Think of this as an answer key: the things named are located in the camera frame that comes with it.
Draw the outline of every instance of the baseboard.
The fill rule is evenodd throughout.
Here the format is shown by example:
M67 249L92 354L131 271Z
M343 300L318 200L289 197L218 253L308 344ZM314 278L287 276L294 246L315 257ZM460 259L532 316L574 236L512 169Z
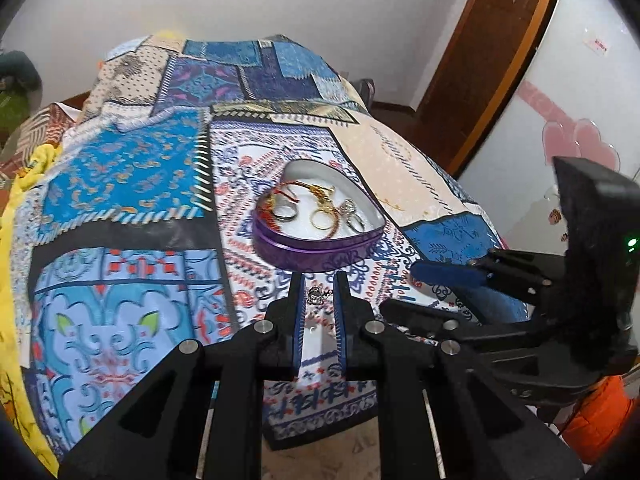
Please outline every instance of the baseboard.
M415 110L410 106L397 105L395 103L383 103L382 101L373 101L372 109L375 110L376 108L379 110L392 110L394 112L401 112L403 114L407 114L411 116L415 115Z

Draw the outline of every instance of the wooden door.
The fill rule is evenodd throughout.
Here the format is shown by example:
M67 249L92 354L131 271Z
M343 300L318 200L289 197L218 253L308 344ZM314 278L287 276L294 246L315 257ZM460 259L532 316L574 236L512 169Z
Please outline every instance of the wooden door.
M549 1L468 0L410 139L449 173L458 173L508 98Z

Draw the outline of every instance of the brown door frame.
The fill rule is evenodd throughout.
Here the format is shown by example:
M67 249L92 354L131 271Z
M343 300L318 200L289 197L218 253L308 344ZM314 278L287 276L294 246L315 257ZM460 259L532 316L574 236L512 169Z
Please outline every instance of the brown door frame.
M518 49L514 54L508 69L504 73L504 76L502 77L498 88L494 92L494 95L491 97L489 104L484 109L484 112L482 112L482 114L480 115L478 122L476 122L473 129L471 130L471 133L469 133L468 137L466 138L466 141L458 150L453 160L445 168L447 170L447 173L452 174L453 176L458 176L458 173L463 169L463 165L468 161L470 154L476 148L478 143L484 140L484 138L488 134L488 127L490 126L490 124L494 123L494 121L497 119L497 115L502 111L504 105L511 98L511 95L515 91L515 84L518 82L517 78L519 75L522 75L524 65L527 62L527 59L529 59L529 57L532 55L533 49L536 46L536 40L539 40L541 37L541 27L545 24L546 19L549 17L547 12L549 4L554 1L555 0L538 0L538 4L536 5L536 9L533 12L531 21L529 22L529 26L527 27L527 30L522 37L522 41L520 42L520 45L518 46ZM466 20L468 19L468 16L475 2L476 0L467 0L465 8L462 11L462 15L460 16L460 20L456 25L453 35L451 36L451 40L449 41L442 59L438 64L438 68L436 69L436 72L431 79L424 97L420 101L420 105L418 106L417 110L418 116L420 116L421 112L424 110L425 104L430 99L431 93L434 91L437 82L442 76L444 67L449 61L455 44L460 38L462 29L465 26Z

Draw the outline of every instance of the bedspread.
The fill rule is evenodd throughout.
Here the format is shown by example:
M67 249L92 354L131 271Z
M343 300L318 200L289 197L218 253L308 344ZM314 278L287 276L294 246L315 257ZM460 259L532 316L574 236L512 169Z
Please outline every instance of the bedspread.
M385 213L372 257L343 267L376 314L394 297L471 319L448 288L411 280L409 266L464 264L500 246L455 180L284 37L121 45L60 150L54 163L36 150L40 174L14 184L0 240L10 277L0 284L0 400L54 472L176 344L231 338L286 295L290 272L254 253L250 211L290 160L341 170ZM330 290L334 273L308 274L307 286ZM489 318L526 319L521 303L487 291L483 301ZM297 380L265 384L272 449L375 414L374 385L340 373L333 323L329 299L306 323Z

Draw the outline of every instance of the metal screw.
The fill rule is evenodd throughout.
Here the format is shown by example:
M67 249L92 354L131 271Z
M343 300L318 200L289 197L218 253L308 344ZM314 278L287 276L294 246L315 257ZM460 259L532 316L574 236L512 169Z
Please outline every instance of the metal screw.
M447 339L440 343L440 350L445 354L455 355L460 352L460 343L453 341L453 339Z
M271 330L273 330L273 323L268 319L261 319L260 321L256 321L254 323L254 330L258 334L266 334L267 332L271 332Z
M460 323L458 323L457 320L449 319L442 324L442 327L444 330L455 330L458 328L459 325Z
M185 339L178 348L183 354L193 354L198 349L198 342L195 339Z
M380 334L385 331L385 324L378 320L367 321L364 330L370 334Z

